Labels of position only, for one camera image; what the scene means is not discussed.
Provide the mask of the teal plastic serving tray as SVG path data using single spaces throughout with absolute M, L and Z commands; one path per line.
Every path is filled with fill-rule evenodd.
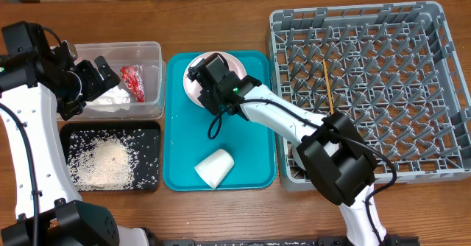
M 238 115 L 225 114 L 214 140 L 208 138 L 214 117 L 192 102 L 184 91 L 184 71 L 196 52 L 179 53 L 168 64 L 165 125 L 163 135 L 163 179 L 174 191 L 208 191 L 195 166 L 223 149 L 235 164 L 221 181 L 220 190 L 262 189 L 277 174 L 275 133 Z

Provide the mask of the clear plastic waste bin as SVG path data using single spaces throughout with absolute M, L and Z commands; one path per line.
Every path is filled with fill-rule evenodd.
M 159 119 L 163 115 L 166 64 L 160 44 L 154 41 L 77 44 L 78 60 L 92 61 L 103 56 L 111 69 L 120 74 L 123 66 L 141 65 L 144 72 L 145 102 L 137 102 L 124 81 L 117 86 L 130 94 L 130 109 L 113 113 L 86 110 L 72 117 L 72 122 L 117 119 Z

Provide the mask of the grey bowl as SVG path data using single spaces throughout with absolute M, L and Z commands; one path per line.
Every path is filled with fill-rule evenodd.
M 291 151 L 292 151 L 292 155 L 293 155 L 293 159 L 294 161 L 296 162 L 296 164 L 298 165 L 299 168 L 301 168 L 302 170 L 305 170 L 305 166 L 301 160 L 301 157 L 297 151 L 297 147 L 295 145 L 293 145 L 291 147 Z

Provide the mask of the pale green cup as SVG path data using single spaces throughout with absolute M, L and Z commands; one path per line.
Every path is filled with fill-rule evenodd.
M 232 155 L 218 149 L 197 164 L 194 169 L 198 176 L 212 189 L 216 189 L 234 166 Z

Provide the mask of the grey plastic dish rack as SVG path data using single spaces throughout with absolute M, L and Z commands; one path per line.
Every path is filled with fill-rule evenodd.
M 273 91 L 350 117 L 382 153 L 378 182 L 470 176 L 470 93 L 442 6 L 434 1 L 276 10 L 269 16 Z

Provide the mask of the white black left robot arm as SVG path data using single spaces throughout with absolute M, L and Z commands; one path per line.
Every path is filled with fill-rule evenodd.
M 16 183 L 16 222 L 1 230 L 5 245 L 158 245 L 147 228 L 125 228 L 110 211 L 86 203 L 68 173 L 57 122 L 81 114 L 120 79 L 103 57 L 78 61 L 51 30 L 21 21 L 1 31 L 1 119 Z

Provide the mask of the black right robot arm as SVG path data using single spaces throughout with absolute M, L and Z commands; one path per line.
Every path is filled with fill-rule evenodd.
M 262 124 L 285 138 L 294 158 L 315 189 L 337 205 L 347 226 L 351 245 L 384 245 L 387 232 L 375 207 L 375 169 L 379 152 L 366 145 L 350 118 L 335 111 L 312 113 L 274 94 L 260 80 L 239 77 L 223 54 L 197 57 L 185 78 L 200 90 L 195 99 L 214 115 L 238 115 Z

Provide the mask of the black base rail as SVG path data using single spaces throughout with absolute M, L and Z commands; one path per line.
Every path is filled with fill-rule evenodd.
M 347 246 L 351 244 L 346 236 L 321 236 L 316 239 L 240 240 L 196 242 L 192 239 L 163 240 L 165 246 Z M 420 246 L 418 237 L 386 236 L 388 246 Z

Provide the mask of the wooden chopstick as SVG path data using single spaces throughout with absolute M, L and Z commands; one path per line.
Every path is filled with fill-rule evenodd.
M 328 98 L 328 103 L 329 103 L 329 108 L 330 108 L 330 115 L 333 115 L 335 113 L 334 106 L 333 106 L 333 97 L 330 89 L 330 79 L 328 75 L 328 70 L 327 70 L 327 63 L 326 60 L 322 60 L 322 67 L 325 75 L 325 85 L 326 85 L 326 90 L 327 90 L 327 98 Z

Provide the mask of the pink round plate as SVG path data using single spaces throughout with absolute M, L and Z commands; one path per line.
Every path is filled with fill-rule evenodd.
M 227 52 L 218 51 L 218 53 L 221 54 L 222 57 L 227 61 L 227 64 L 229 66 L 229 70 L 234 71 L 240 79 L 244 78 L 247 75 L 247 71 L 246 71 L 246 69 L 244 68 L 242 62 L 239 59 L 237 59 L 235 56 L 233 56 L 233 55 L 231 55 Z M 205 59 L 207 57 L 210 57 L 212 54 L 213 54 L 213 52 L 205 52 L 201 55 L 198 55 L 197 57 L 202 57 L 202 58 Z M 198 96 L 200 95 L 200 91 L 202 90 L 201 85 L 196 80 L 191 81 L 188 78 L 188 70 L 190 69 L 189 65 L 191 64 L 191 62 L 187 65 L 187 67 L 185 69 L 185 72 L 184 72 L 183 87 L 184 87 L 185 93 L 187 94 L 188 98 L 192 102 L 197 104 L 198 106 L 203 107 L 202 103 L 198 100 Z

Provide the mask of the white napkin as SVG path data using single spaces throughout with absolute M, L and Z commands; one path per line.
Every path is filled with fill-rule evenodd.
M 92 102 L 87 102 L 86 110 L 113 113 L 130 109 L 130 94 L 118 86 L 111 88 Z

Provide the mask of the red snack wrapper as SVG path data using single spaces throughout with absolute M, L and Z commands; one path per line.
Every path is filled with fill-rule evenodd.
M 145 102 L 144 72 L 141 65 L 123 66 L 121 79 L 137 102 Z

